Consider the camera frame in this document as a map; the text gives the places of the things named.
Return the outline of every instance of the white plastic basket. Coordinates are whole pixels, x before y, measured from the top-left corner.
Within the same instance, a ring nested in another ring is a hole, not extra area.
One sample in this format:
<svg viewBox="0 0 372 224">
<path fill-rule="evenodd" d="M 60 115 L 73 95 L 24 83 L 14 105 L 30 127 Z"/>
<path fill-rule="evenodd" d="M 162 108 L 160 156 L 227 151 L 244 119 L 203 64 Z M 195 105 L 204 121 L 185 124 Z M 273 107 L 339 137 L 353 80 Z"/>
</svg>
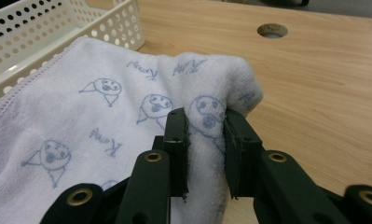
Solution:
<svg viewBox="0 0 372 224">
<path fill-rule="evenodd" d="M 113 2 L 110 10 L 87 0 L 25 0 L 0 9 L 0 97 L 79 36 L 140 48 L 137 2 Z"/>
</svg>

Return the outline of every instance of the white towel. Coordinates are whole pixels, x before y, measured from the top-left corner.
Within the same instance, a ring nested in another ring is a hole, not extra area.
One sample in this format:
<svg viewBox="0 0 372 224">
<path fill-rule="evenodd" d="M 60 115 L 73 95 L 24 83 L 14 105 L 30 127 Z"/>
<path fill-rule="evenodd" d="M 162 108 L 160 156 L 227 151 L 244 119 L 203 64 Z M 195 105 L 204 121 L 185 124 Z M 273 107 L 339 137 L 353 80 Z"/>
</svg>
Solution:
<svg viewBox="0 0 372 224">
<path fill-rule="evenodd" d="M 240 57 L 153 56 L 80 37 L 0 99 L 0 223 L 38 223 L 71 186 L 128 177 L 179 107 L 190 122 L 190 192 L 172 199 L 172 223 L 219 223 L 225 109 L 246 115 L 261 99 Z"/>
</svg>

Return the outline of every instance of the table surface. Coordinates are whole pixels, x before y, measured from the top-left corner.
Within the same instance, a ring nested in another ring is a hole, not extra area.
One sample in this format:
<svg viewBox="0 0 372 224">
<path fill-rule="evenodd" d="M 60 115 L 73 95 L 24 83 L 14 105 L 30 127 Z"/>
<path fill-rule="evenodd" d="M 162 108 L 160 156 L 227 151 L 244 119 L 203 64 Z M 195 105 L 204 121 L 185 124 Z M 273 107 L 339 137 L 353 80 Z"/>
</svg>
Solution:
<svg viewBox="0 0 372 224">
<path fill-rule="evenodd" d="M 138 0 L 142 53 L 245 58 L 265 98 L 247 117 L 266 149 L 292 155 L 316 184 L 343 195 L 372 186 L 372 19 L 213 1 Z M 257 28 L 279 23 L 282 38 Z M 257 223 L 252 199 L 224 223 Z"/>
</svg>

